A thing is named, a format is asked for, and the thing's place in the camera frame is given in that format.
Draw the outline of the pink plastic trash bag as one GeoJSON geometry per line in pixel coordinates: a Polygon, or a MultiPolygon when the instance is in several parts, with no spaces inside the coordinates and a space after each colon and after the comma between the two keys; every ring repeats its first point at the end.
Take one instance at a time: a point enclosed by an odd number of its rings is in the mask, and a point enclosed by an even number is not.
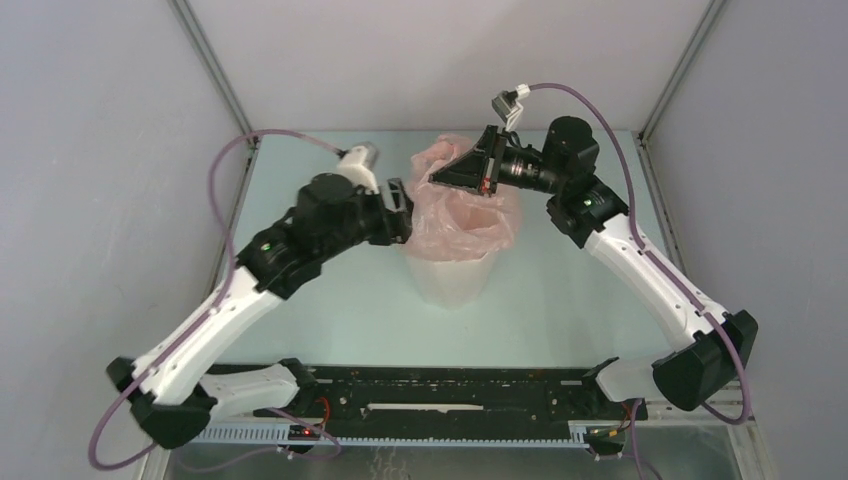
{"type": "Polygon", "coordinates": [[[401,250],[428,261],[476,260],[512,248],[523,217],[518,189],[502,185],[491,197],[436,185],[429,176],[462,154],[473,141],[447,133],[411,157],[405,188],[413,202],[413,231],[401,250]]]}

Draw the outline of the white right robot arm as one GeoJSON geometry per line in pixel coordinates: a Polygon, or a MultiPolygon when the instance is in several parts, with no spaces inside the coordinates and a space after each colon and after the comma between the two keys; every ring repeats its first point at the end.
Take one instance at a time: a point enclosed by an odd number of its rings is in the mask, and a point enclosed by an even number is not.
{"type": "Polygon", "coordinates": [[[732,314],[701,292],[633,224],[625,201],[595,174],[599,152],[591,127],[577,117],[553,120],[540,150],[521,147],[515,133],[489,125],[469,151],[427,179],[475,195],[490,196],[502,186],[548,195],[546,210],[556,228],[652,314],[668,352],[615,357],[592,369],[581,392],[588,414],[606,418],[622,401],[637,398],[663,398],[693,411],[737,378],[759,325],[747,311],[732,314]]]}

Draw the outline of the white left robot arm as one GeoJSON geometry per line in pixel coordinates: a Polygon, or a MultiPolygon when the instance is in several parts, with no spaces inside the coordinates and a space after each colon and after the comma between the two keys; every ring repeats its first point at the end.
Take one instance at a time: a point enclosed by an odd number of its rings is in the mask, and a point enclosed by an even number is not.
{"type": "Polygon", "coordinates": [[[172,450],[212,421],[283,408],[304,416],[316,403],[314,377],[296,359],[214,374],[222,353],[261,317],[316,279],[324,263],[367,243],[405,243],[414,203],[401,179],[375,191],[336,173],[315,176],[296,203],[238,253],[207,300],[160,345],[107,367],[130,412],[155,445],[172,450]]]}

